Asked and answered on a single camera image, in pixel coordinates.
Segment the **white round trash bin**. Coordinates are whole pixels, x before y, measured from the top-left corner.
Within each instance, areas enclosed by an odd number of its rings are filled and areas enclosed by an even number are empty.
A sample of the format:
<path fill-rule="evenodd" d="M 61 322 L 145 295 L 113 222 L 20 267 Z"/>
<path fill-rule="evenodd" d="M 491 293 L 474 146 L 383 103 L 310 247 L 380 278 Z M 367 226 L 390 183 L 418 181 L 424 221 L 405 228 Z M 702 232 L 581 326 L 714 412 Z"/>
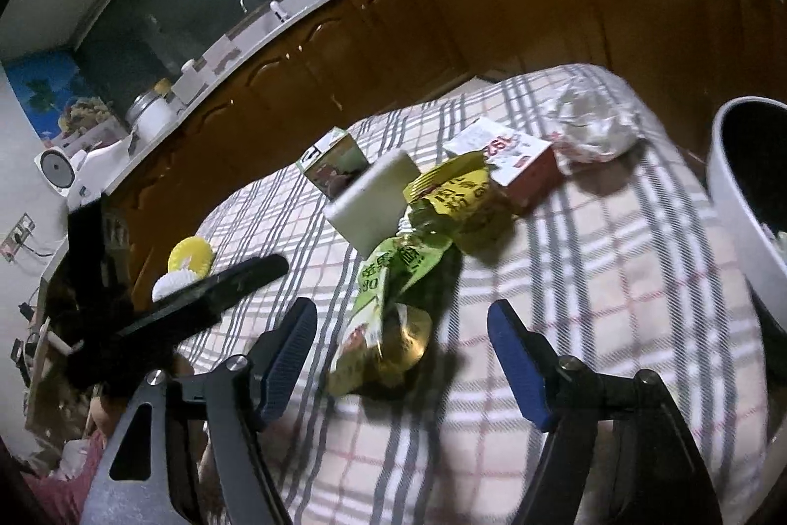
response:
<path fill-rule="evenodd" d="M 719 108 L 712 121 L 707 185 L 748 285 L 775 325 L 784 328 L 786 259 L 775 245 L 786 231 L 783 102 L 743 96 Z"/>

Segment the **white kitchen countertop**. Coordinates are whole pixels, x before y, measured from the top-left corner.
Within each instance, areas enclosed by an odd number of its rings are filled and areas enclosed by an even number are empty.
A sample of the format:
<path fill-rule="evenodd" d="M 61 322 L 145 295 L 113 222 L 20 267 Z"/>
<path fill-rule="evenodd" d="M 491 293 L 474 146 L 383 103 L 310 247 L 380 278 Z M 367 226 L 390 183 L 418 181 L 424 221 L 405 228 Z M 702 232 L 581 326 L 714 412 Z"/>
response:
<path fill-rule="evenodd" d="M 215 70 L 208 68 L 211 74 L 208 77 L 204 77 L 203 86 L 195 94 L 195 97 L 190 102 L 183 102 L 180 98 L 176 100 L 176 104 L 180 105 L 182 109 L 176 112 L 175 117 L 169 123 L 156 132 L 155 137 L 152 137 L 150 141 L 141 140 L 140 143 L 136 144 L 135 152 L 133 153 L 128 152 L 131 136 L 121 140 L 120 143 L 111 145 L 108 152 L 99 153 L 100 158 L 104 156 L 109 157 L 108 161 L 102 161 L 99 164 L 99 179 L 101 183 L 98 183 L 96 179 L 87 181 L 84 166 L 91 162 L 93 153 L 90 153 L 76 173 L 76 183 L 68 193 L 68 204 L 73 205 L 76 203 L 77 197 L 90 193 L 93 184 L 95 184 L 95 188 L 103 189 L 105 194 L 114 192 L 120 183 L 127 179 L 141 162 L 147 160 L 148 157 L 152 156 L 153 152 L 163 147 L 165 140 L 174 136 L 179 126 L 182 126 L 185 120 L 192 113 L 195 113 L 196 109 L 201 107 L 207 101 L 207 98 L 229 79 L 232 73 L 237 72 L 240 66 L 251 60 L 253 55 L 256 55 L 257 52 L 260 52 L 267 45 L 272 44 L 276 38 L 283 36 L 288 31 L 292 31 L 296 25 L 313 15 L 330 1 L 333 0 L 307 0 L 307 4 L 296 6 L 292 2 L 285 0 L 284 12 L 287 15 L 287 20 L 285 21 L 273 20 L 273 16 L 275 16 L 274 11 L 263 12 L 260 19 L 253 20 L 248 27 L 239 32 L 238 37 L 229 40 L 229 43 L 232 44 L 232 49 L 229 51 L 229 56 L 225 59 L 225 66 L 221 73 L 216 73 Z"/>

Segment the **yellow round sponge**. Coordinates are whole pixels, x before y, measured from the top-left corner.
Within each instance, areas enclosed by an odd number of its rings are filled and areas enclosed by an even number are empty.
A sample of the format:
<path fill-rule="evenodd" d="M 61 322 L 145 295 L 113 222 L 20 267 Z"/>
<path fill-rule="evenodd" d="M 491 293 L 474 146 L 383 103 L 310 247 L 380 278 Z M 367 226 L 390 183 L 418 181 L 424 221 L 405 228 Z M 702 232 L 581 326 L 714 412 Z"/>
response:
<path fill-rule="evenodd" d="M 169 253 L 167 268 L 170 272 L 191 271 L 199 278 L 210 273 L 215 253 L 203 237 L 189 236 L 179 241 Z"/>

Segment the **green snack bag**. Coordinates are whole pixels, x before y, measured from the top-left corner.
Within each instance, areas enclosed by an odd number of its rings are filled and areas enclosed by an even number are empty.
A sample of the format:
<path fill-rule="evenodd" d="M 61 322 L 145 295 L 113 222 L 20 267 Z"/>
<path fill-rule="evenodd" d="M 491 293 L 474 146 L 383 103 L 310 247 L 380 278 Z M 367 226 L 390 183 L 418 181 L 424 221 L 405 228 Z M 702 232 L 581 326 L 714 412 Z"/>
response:
<path fill-rule="evenodd" d="M 404 233 L 383 240 L 364 260 L 358 293 L 327 374 L 333 397 L 367 386 L 395 389 L 422 358 L 432 331 L 426 310 L 405 301 L 452 247 L 439 233 Z"/>

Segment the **plaid checkered tablecloth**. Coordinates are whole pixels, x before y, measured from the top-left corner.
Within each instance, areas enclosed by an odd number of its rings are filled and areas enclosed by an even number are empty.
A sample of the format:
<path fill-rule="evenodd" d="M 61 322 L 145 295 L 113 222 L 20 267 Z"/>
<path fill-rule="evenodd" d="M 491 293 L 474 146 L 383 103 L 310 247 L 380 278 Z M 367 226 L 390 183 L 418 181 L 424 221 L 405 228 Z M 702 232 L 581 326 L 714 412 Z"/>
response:
<path fill-rule="evenodd" d="M 569 171 L 519 218 L 495 261 L 451 254 L 424 372 L 400 401 L 324 389 L 360 257 L 294 166 L 244 186 L 199 226 L 218 268 L 283 253 L 289 273 L 180 350 L 206 372 L 243 352 L 296 297 L 319 312 L 287 412 L 264 456 L 298 524 L 505 524 L 544 438 L 519 412 L 489 345 L 487 310 L 598 372 L 660 374 L 694 435 L 729 524 L 753 511 L 768 448 L 762 333 L 731 241 L 654 113 L 626 156 Z"/>

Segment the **white foam block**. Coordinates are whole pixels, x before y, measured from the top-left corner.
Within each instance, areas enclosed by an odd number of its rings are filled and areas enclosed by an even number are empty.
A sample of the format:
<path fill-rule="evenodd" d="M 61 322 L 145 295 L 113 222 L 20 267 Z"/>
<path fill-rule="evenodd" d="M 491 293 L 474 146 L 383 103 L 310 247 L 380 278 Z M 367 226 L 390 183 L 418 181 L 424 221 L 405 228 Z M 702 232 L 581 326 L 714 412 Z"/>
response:
<path fill-rule="evenodd" d="M 324 218 L 361 258 L 367 258 L 383 240 L 395 235 L 407 207 L 403 190 L 419 175 L 404 149 L 392 149 L 324 207 Z"/>

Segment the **yellow snack bag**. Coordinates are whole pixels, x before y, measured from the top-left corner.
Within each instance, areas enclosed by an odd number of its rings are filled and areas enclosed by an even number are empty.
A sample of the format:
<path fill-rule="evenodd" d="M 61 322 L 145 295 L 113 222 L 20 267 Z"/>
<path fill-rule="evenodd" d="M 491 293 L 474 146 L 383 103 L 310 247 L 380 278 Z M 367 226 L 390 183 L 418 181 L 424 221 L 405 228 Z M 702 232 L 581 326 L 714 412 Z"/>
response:
<path fill-rule="evenodd" d="M 491 253 L 512 226 L 510 204 L 480 151 L 435 165 L 405 185 L 403 196 L 414 230 L 447 236 L 470 256 Z"/>

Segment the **white red 1928 box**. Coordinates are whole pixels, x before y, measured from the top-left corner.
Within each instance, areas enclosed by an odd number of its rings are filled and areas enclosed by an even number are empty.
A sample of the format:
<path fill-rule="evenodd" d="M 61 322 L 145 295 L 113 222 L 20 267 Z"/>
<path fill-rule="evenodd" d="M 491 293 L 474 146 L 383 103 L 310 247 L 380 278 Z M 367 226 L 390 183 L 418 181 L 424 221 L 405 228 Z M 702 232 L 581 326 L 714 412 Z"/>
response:
<path fill-rule="evenodd" d="M 482 152 L 489 175 L 508 201 L 519 209 L 533 207 L 562 182 L 549 141 L 479 117 L 448 141 L 450 156 Z"/>

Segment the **white small fan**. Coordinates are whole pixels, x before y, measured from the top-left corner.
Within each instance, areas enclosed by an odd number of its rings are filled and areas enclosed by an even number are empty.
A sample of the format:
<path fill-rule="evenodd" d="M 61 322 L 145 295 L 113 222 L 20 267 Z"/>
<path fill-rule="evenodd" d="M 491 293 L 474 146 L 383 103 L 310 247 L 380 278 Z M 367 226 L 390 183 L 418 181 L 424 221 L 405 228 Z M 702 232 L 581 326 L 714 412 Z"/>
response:
<path fill-rule="evenodd" d="M 86 161 L 87 152 L 77 149 L 72 156 L 58 147 L 44 149 L 34 159 L 36 169 L 59 196 L 65 197 L 75 184 L 77 171 Z"/>

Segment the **white canister with lid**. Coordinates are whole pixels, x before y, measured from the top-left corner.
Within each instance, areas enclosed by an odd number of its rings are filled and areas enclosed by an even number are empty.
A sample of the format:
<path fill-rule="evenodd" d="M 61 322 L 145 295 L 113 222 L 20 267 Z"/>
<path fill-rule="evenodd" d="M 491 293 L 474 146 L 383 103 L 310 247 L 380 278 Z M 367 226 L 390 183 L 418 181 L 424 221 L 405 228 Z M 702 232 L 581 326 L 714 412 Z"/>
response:
<path fill-rule="evenodd" d="M 150 89 L 133 100 L 125 114 L 125 120 L 132 132 L 144 144 L 149 144 L 162 130 L 176 121 L 176 112 L 164 94 Z"/>

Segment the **green white carton box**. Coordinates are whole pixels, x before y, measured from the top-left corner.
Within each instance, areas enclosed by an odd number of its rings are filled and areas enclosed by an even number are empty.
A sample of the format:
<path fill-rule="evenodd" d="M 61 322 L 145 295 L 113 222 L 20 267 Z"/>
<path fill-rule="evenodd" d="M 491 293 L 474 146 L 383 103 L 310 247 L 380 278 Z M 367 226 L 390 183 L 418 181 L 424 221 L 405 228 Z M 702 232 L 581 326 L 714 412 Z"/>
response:
<path fill-rule="evenodd" d="M 367 171 L 369 162 L 350 132 L 334 126 L 303 152 L 296 166 L 328 200 L 335 200 Z"/>

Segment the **white crumpled paper ball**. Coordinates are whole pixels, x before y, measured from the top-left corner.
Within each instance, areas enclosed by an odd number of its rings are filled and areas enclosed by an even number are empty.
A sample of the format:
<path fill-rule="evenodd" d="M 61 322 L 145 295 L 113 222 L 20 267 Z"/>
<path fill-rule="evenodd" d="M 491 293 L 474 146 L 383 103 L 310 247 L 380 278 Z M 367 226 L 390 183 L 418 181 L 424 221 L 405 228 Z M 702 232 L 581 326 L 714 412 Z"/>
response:
<path fill-rule="evenodd" d="M 624 81 L 572 76 L 547 101 L 549 139 L 568 160 L 603 164 L 641 139 L 636 96 Z"/>

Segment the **brown wooden lower cabinets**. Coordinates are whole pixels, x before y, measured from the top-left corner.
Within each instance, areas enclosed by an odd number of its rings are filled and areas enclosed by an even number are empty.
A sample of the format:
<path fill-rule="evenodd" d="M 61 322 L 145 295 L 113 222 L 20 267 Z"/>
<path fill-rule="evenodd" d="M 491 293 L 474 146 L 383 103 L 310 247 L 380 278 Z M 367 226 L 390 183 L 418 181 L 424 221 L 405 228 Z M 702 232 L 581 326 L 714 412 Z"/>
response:
<path fill-rule="evenodd" d="M 786 0 L 323 2 L 244 56 L 112 192 L 132 304 L 150 302 L 172 247 L 217 204 L 328 129 L 570 62 L 623 77 L 679 147 L 703 153 L 723 102 L 785 97 Z"/>

